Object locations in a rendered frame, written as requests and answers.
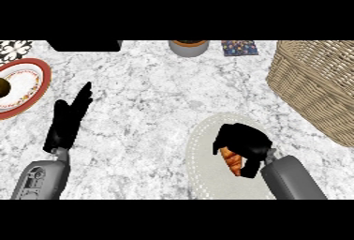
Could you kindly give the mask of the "red-rimmed white plate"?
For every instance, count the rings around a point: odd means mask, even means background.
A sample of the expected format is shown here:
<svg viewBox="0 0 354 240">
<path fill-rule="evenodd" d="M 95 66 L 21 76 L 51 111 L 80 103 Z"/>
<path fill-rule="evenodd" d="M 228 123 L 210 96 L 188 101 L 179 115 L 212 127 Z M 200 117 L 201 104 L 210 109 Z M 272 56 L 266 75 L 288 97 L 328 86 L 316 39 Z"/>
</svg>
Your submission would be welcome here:
<svg viewBox="0 0 354 240">
<path fill-rule="evenodd" d="M 37 58 L 24 58 L 0 67 L 0 78 L 11 91 L 0 97 L 0 120 L 27 111 L 43 97 L 52 83 L 52 68 Z"/>
</svg>

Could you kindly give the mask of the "olive green round fruit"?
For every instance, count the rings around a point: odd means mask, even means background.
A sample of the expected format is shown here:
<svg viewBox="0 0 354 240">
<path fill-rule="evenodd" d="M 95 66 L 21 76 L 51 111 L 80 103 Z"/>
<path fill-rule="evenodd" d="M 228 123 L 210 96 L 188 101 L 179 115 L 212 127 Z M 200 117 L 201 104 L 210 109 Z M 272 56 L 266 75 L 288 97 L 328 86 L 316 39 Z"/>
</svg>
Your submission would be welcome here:
<svg viewBox="0 0 354 240">
<path fill-rule="evenodd" d="M 4 98 L 12 90 L 12 85 L 9 81 L 0 78 L 0 98 Z"/>
</svg>

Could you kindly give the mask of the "grey pot with orange rim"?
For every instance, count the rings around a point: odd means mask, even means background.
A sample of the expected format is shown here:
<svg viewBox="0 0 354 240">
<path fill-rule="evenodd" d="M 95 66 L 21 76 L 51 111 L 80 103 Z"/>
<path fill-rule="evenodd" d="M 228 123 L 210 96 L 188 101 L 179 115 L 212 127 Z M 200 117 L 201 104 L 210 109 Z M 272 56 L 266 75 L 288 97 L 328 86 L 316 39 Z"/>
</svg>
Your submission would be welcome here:
<svg viewBox="0 0 354 240">
<path fill-rule="evenodd" d="M 172 40 L 169 42 L 169 47 L 179 56 L 197 57 L 207 51 L 210 42 L 203 40 L 195 43 L 183 43 L 179 40 Z"/>
</svg>

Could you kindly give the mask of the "white oval placemat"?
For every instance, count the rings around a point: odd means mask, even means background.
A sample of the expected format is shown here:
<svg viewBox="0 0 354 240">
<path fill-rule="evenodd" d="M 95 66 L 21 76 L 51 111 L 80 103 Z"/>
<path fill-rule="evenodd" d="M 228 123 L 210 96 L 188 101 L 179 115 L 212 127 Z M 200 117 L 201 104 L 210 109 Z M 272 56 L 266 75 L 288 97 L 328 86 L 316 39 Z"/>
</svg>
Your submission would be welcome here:
<svg viewBox="0 0 354 240">
<path fill-rule="evenodd" d="M 200 200 L 273 200 L 262 174 L 254 179 L 237 177 L 222 154 L 213 153 L 213 142 L 225 124 L 241 123 L 260 131 L 265 127 L 240 114 L 223 112 L 207 118 L 192 131 L 188 141 L 186 164 L 192 192 Z"/>
</svg>

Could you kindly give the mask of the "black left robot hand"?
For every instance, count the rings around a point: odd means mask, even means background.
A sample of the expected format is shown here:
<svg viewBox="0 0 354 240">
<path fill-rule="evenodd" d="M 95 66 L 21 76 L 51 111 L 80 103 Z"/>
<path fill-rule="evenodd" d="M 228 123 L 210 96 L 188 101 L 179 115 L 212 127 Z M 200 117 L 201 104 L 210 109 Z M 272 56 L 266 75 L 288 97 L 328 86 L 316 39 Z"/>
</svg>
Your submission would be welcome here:
<svg viewBox="0 0 354 240">
<path fill-rule="evenodd" d="M 43 150 L 52 153 L 58 147 L 70 149 L 74 145 L 80 122 L 94 102 L 92 83 L 82 87 L 73 104 L 64 99 L 55 102 L 55 117 L 49 129 Z"/>
</svg>

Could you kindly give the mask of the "tan wicker basket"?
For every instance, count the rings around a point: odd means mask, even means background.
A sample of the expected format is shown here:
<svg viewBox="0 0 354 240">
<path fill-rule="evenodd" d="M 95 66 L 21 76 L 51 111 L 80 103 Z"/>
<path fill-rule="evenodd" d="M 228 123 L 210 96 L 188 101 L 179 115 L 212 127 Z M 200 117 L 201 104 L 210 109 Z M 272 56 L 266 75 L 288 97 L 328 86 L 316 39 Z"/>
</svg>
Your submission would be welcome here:
<svg viewBox="0 0 354 240">
<path fill-rule="evenodd" d="M 354 40 L 281 40 L 268 84 L 330 139 L 354 147 Z"/>
</svg>

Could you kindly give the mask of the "dark blue patterned box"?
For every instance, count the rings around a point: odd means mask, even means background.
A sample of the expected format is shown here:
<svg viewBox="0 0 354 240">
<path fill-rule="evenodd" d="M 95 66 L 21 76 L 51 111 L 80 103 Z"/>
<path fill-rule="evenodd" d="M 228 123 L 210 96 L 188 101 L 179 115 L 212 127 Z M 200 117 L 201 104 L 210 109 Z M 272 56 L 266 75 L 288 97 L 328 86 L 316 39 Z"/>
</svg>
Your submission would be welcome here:
<svg viewBox="0 0 354 240">
<path fill-rule="evenodd" d="M 259 55 L 253 40 L 223 40 L 222 46 L 226 56 Z"/>
</svg>

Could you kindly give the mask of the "golden brown croissant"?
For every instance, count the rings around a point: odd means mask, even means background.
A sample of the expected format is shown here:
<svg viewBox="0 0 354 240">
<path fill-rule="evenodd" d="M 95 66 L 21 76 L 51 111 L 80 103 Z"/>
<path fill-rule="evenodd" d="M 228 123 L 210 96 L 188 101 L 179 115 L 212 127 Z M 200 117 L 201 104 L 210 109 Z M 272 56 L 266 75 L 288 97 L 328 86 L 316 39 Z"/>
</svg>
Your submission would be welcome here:
<svg viewBox="0 0 354 240">
<path fill-rule="evenodd" d="M 228 166 L 232 170 L 232 173 L 240 176 L 242 168 L 242 156 L 240 156 L 228 147 L 220 149 L 223 159 L 226 160 Z"/>
</svg>

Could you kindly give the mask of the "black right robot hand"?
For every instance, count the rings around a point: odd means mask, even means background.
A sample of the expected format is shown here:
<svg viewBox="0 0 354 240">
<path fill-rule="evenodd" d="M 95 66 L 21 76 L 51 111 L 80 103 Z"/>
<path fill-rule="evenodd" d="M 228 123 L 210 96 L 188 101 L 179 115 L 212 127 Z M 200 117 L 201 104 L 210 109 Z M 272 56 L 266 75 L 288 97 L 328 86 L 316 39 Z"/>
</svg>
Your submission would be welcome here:
<svg viewBox="0 0 354 240">
<path fill-rule="evenodd" d="M 260 162 L 268 157 L 273 142 L 268 135 L 254 127 L 235 123 L 225 124 L 213 143 L 213 153 L 220 153 L 220 149 L 228 147 L 240 156 L 242 156 L 241 175 L 247 178 L 256 178 L 260 169 Z"/>
</svg>

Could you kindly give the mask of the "black appliance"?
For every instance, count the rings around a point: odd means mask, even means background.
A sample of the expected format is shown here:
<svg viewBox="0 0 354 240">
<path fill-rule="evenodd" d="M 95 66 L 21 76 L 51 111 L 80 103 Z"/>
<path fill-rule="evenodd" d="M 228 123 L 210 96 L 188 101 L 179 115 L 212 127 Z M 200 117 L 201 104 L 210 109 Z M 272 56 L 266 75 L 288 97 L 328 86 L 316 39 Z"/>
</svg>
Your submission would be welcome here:
<svg viewBox="0 0 354 240">
<path fill-rule="evenodd" d="M 58 52 L 119 52 L 122 50 L 122 40 L 49 40 L 51 46 Z"/>
</svg>

